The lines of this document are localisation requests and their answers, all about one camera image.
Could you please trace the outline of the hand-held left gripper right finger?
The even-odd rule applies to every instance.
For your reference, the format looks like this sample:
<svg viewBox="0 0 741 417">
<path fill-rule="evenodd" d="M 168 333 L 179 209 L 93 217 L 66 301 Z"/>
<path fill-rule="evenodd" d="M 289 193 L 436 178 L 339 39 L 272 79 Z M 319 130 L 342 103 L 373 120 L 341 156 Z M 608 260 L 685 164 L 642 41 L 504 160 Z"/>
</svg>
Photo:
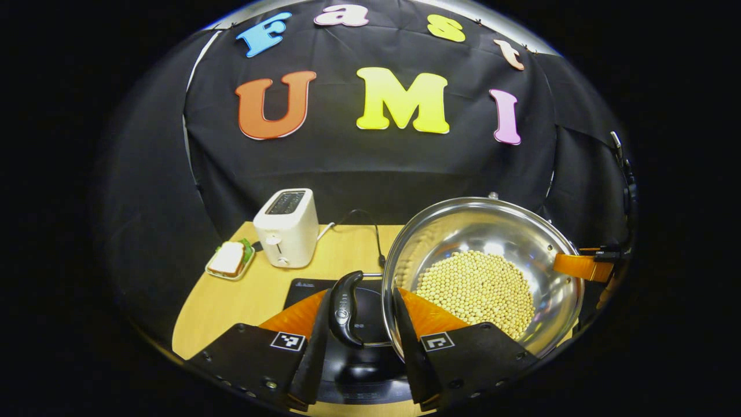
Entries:
<svg viewBox="0 0 741 417">
<path fill-rule="evenodd" d="M 539 362 L 490 322 L 417 334 L 401 290 L 392 293 L 411 396 L 423 411 L 448 412 L 499 393 Z"/>
</svg>

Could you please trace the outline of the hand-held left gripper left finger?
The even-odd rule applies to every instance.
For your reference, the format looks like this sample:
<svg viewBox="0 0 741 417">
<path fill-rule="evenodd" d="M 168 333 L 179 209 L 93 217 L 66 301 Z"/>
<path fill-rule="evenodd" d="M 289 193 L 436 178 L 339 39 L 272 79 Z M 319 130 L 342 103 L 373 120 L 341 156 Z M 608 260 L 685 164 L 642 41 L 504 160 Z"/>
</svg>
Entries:
<svg viewBox="0 0 741 417">
<path fill-rule="evenodd" d="M 329 339 L 328 291 L 285 310 L 312 306 L 306 331 L 268 330 L 234 324 L 185 361 L 186 367 L 262 406 L 306 412 L 317 403 Z"/>
</svg>

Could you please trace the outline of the black induction cooktop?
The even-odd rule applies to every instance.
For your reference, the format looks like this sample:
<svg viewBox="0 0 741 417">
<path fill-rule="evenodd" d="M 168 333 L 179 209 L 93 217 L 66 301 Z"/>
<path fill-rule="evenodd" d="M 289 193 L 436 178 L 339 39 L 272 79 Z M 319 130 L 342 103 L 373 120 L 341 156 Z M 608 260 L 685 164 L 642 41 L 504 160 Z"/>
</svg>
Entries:
<svg viewBox="0 0 741 417">
<path fill-rule="evenodd" d="M 292 393 L 331 404 L 376 405 L 408 401 L 411 391 L 403 361 L 391 346 L 381 313 L 381 280 L 363 280 L 354 291 L 354 332 L 365 347 L 341 343 L 329 329 L 328 307 L 321 302 L 310 322 L 305 356 Z"/>
</svg>

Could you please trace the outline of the steel pot with black handle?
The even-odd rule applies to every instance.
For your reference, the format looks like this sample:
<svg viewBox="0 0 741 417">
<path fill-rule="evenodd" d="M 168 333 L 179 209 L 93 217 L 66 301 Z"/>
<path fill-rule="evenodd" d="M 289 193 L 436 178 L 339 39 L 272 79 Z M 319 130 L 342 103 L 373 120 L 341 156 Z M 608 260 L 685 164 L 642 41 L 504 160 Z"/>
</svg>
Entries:
<svg viewBox="0 0 741 417">
<path fill-rule="evenodd" d="M 492 197 L 460 197 L 436 203 L 416 214 L 399 232 L 381 272 L 381 313 L 388 345 L 404 359 L 395 291 L 423 294 L 426 280 L 443 268 L 452 270 L 450 283 L 487 278 L 473 295 L 458 296 L 479 311 L 494 307 L 493 286 L 505 280 L 485 260 L 497 259 L 511 269 L 532 305 L 514 341 L 543 358 L 567 339 L 581 311 L 584 280 L 554 269 L 559 254 L 579 249 L 549 221 L 525 208 Z"/>
</svg>

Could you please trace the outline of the pile of soybeans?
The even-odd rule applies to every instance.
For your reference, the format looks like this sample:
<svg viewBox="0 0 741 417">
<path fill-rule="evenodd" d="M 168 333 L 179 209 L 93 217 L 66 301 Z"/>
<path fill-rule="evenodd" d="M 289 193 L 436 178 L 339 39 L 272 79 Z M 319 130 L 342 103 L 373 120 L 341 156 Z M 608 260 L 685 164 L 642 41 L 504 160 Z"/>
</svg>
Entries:
<svg viewBox="0 0 741 417">
<path fill-rule="evenodd" d="M 501 254 L 469 249 L 426 267 L 412 293 L 452 314 L 455 324 L 491 322 L 518 339 L 534 318 L 524 272 Z"/>
</svg>

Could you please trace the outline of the white toaster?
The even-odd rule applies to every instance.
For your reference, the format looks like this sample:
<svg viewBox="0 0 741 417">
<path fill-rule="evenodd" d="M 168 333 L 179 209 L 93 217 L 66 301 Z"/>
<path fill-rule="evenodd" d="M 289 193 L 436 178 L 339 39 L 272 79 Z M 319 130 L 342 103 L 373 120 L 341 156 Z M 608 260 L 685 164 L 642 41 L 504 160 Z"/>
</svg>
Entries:
<svg viewBox="0 0 741 417">
<path fill-rule="evenodd" d="M 318 216 L 310 188 L 286 188 L 274 193 L 252 220 L 269 263 L 299 269 L 313 259 Z"/>
</svg>

